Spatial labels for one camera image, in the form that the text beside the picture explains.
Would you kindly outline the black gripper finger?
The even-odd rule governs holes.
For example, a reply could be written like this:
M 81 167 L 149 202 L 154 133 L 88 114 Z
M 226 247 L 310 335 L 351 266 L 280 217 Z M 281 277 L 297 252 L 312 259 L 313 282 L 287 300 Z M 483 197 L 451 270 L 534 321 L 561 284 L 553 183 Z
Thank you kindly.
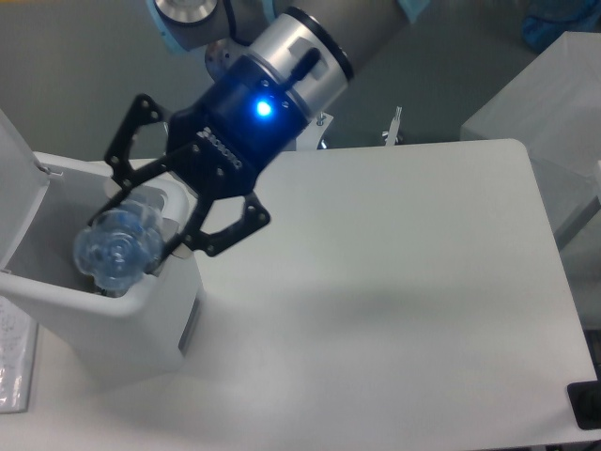
M 187 223 L 164 245 L 161 257 L 185 257 L 196 251 L 208 257 L 216 257 L 270 223 L 270 213 L 257 195 L 251 192 L 243 197 L 240 215 L 236 221 L 207 232 L 203 225 L 216 202 L 214 195 L 201 195 Z
M 89 218 L 89 226 L 103 213 L 120 205 L 134 189 L 161 174 L 174 172 L 179 163 L 197 155 L 197 145 L 189 143 L 138 169 L 133 168 L 131 150 L 138 141 L 141 129 L 152 124 L 166 123 L 170 117 L 171 114 L 149 95 L 138 94 L 134 98 L 104 154 L 104 161 L 112 169 L 112 176 L 106 185 L 109 191 L 108 201 Z

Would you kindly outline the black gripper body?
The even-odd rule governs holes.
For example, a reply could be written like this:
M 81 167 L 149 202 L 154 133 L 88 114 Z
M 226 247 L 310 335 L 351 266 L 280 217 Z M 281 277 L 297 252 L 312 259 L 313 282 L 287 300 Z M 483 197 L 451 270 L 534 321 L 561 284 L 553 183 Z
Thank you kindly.
M 222 168 L 226 182 L 219 199 L 251 192 L 258 175 L 309 123 L 289 93 L 309 71 L 306 54 L 278 82 L 256 60 L 240 57 L 197 102 L 172 115 L 166 152 L 188 145 L 200 150 L 171 171 L 201 194 L 209 176 Z

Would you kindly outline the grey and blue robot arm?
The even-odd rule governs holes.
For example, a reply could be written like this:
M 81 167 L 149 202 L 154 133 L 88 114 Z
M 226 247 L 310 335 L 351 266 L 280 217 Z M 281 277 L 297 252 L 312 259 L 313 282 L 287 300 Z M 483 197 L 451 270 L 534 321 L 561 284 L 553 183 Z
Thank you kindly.
M 294 1 L 190 107 L 167 115 L 135 98 L 104 160 L 113 209 L 171 173 L 196 196 L 164 247 L 216 256 L 270 221 L 254 193 L 260 173 L 351 83 L 424 1 Z

